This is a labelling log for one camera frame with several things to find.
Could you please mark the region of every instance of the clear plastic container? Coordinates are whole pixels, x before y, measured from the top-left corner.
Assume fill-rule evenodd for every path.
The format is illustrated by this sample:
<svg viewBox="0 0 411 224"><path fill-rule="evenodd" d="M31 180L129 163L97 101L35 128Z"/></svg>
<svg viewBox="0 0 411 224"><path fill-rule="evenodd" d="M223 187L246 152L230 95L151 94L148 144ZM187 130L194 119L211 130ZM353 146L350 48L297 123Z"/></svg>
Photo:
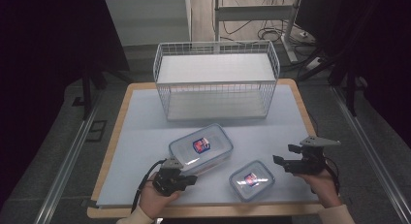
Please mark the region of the clear plastic container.
<svg viewBox="0 0 411 224"><path fill-rule="evenodd" d="M204 129L175 140L170 153L184 166L183 175L199 175L230 156L233 144L223 128L211 124Z"/></svg>
<svg viewBox="0 0 411 224"><path fill-rule="evenodd" d="M250 202L257 195L271 187L275 178L260 161L253 161L230 176L230 184L244 202Z"/></svg>

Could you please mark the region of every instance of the black curtain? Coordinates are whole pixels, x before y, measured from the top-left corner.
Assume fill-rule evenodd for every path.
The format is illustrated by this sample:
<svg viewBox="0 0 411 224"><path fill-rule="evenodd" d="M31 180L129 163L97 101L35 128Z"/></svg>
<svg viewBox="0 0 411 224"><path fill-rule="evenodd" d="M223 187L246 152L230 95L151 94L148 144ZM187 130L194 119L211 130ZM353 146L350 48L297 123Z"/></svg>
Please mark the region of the black curtain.
<svg viewBox="0 0 411 224"><path fill-rule="evenodd" d="M96 65L128 70L105 0L0 0L1 194L45 139L67 85Z"/></svg>
<svg viewBox="0 0 411 224"><path fill-rule="evenodd" d="M356 71L370 104L411 147L410 12L411 0L381 0L359 40Z"/></svg>

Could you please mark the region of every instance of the person's hand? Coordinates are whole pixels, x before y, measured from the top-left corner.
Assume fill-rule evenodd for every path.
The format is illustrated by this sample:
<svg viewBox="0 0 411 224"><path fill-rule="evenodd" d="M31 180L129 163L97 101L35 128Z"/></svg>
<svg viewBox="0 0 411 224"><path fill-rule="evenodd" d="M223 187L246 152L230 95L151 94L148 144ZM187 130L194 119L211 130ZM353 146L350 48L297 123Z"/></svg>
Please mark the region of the person's hand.
<svg viewBox="0 0 411 224"><path fill-rule="evenodd" d="M323 170L320 174L313 175L294 175L301 177L311 186L312 191L317 194L321 205L324 208L332 208L341 206L342 203L336 194L332 176L327 170Z"/></svg>
<svg viewBox="0 0 411 224"><path fill-rule="evenodd" d="M140 199L140 208L151 219L154 219L163 210L163 208L170 202L179 197L180 191L174 192L170 197L162 196L158 193L153 184L156 173L153 174L142 189L142 196Z"/></svg>

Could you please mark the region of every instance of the wire basket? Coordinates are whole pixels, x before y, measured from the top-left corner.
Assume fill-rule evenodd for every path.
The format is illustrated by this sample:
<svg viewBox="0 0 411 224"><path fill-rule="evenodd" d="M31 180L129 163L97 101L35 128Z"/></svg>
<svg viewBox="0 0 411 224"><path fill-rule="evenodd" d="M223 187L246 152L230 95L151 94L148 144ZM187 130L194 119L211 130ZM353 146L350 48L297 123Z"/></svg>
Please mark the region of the wire basket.
<svg viewBox="0 0 411 224"><path fill-rule="evenodd" d="M153 68L168 120L265 118L279 72L270 41L160 44Z"/></svg>

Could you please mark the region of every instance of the gray floor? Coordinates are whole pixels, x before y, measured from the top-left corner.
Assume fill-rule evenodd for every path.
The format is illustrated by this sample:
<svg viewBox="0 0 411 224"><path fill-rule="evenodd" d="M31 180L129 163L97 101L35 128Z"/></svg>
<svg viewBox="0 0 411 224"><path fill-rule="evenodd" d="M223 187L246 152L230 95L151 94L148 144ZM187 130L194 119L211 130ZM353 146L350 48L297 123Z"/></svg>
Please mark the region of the gray floor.
<svg viewBox="0 0 411 224"><path fill-rule="evenodd" d="M203 5L206 8L209 7L208 1ZM251 38L248 36L251 35L238 33L238 35L230 37L235 38L235 40L244 40L242 37ZM275 45L275 48L281 63L281 78L295 79L300 67L290 65L281 45ZM130 71L122 73L136 82L153 81L152 63L156 46L127 47L124 50ZM306 55L312 51L312 48L299 48L299 51ZM299 89L318 135L322 138L342 142L340 147L326 148L326 154L336 162L340 170L341 197L348 205L357 223L401 223L386 191L370 167L360 142L328 86L328 74L329 71L324 71L307 81L300 82ZM91 197L127 88L127 83L123 80L108 73L105 73L105 77L109 84L104 90L94 118L95 121L106 121L105 132L100 141L96 141L99 133L88 133L88 141L82 146L79 158L50 223L115 223L115 219L88 218L86 206L83 205L84 201L88 201ZM67 87L65 103L60 114L37 156L16 186L10 199L3 206L0 213L0 223L34 222L48 190L57 176L59 167L82 124L82 107L72 106L74 100L81 96L80 81ZM411 168L410 148L369 105L361 91L356 93L356 111L358 120L384 165L410 203L411 175L407 172L407 169ZM320 223L320 220L316 215L296 216L293 217L293 223Z"/></svg>

